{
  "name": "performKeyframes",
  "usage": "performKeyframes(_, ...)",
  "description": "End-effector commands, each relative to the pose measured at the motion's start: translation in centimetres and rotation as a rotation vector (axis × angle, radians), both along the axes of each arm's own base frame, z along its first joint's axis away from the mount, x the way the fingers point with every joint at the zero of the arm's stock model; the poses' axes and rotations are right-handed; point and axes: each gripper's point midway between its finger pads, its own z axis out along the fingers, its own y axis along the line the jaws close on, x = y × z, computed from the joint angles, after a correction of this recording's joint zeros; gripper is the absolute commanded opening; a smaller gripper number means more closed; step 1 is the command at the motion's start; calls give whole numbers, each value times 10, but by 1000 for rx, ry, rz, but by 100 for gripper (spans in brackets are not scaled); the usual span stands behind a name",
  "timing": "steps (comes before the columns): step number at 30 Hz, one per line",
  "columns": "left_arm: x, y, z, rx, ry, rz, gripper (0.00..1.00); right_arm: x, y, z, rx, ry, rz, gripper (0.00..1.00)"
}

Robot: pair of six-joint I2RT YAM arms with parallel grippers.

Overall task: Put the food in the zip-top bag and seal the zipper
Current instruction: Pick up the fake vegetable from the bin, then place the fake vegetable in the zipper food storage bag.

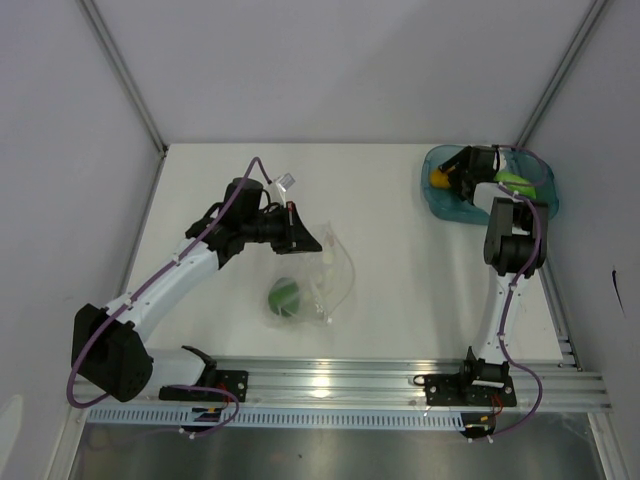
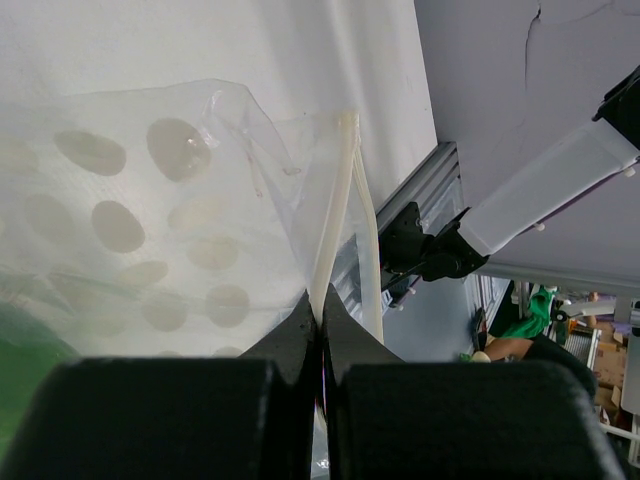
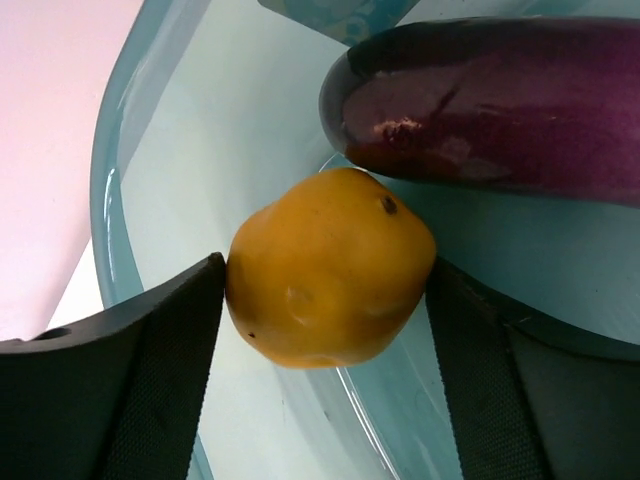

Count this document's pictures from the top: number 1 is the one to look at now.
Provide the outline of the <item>yellow toy pepper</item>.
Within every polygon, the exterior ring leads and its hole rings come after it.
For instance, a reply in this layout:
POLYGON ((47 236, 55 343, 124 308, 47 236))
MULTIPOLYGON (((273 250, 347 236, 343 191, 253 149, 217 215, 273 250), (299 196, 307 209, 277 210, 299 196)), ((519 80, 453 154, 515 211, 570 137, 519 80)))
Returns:
POLYGON ((438 169, 430 173, 429 184, 432 188, 441 189, 441 190, 451 188, 448 174, 443 173, 438 169))

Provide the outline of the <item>green toy pea pod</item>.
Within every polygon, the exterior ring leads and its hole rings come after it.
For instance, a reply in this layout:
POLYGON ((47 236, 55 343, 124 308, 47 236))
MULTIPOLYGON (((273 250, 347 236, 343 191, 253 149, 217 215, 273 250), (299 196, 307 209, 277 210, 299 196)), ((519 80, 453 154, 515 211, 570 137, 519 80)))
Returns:
POLYGON ((528 197, 532 200, 537 198, 536 188, 530 181, 509 171, 501 170, 497 172, 494 180, 497 183, 503 184, 508 190, 521 196, 528 197))

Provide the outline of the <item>clear zip top bag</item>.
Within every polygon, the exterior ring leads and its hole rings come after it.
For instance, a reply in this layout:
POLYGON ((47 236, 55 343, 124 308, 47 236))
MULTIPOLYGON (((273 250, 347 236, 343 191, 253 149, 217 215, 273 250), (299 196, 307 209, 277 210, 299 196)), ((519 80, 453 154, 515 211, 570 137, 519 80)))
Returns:
POLYGON ((356 283, 353 259, 329 222, 310 228, 322 251, 279 256, 265 281, 262 311, 265 324, 275 329, 293 329, 303 324, 333 323, 335 311, 351 294, 356 283), (292 317, 273 314, 267 303, 272 285, 281 277, 294 278, 300 288, 300 308, 292 317))

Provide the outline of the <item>green toy pepper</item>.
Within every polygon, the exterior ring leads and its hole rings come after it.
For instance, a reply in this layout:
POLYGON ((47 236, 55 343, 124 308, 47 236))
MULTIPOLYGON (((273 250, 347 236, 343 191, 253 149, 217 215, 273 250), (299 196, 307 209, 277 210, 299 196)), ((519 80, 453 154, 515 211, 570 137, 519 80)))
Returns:
POLYGON ((291 277, 279 278, 269 290, 267 303, 270 311, 281 317, 292 317, 300 308, 300 288, 291 277))

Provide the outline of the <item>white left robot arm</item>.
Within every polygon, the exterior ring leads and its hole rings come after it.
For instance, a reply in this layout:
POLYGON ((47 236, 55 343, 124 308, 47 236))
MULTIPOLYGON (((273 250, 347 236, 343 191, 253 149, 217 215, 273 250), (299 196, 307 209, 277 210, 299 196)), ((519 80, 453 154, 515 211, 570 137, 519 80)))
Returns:
POLYGON ((420 187, 424 145, 175 144, 169 149, 128 290, 98 324, 132 324, 154 359, 153 385, 197 400, 215 358, 456 360, 484 305, 482 235, 431 214, 420 187), (355 286, 329 322, 277 320, 267 289, 280 257, 250 245, 225 266, 185 236, 239 172, 294 177, 304 224, 329 224, 355 265, 355 286))

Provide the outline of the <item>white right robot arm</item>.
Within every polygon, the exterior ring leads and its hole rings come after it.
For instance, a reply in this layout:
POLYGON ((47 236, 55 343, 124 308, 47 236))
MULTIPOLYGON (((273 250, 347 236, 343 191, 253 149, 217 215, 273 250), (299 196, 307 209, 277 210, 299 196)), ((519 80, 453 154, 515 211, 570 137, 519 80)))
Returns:
POLYGON ((480 330, 460 368, 458 395, 479 403, 510 387, 516 364, 509 344, 529 280, 546 260, 549 205, 537 198, 543 179, 530 180, 501 165, 499 146, 466 146, 449 168, 452 190, 489 215, 483 257, 489 290, 480 330))

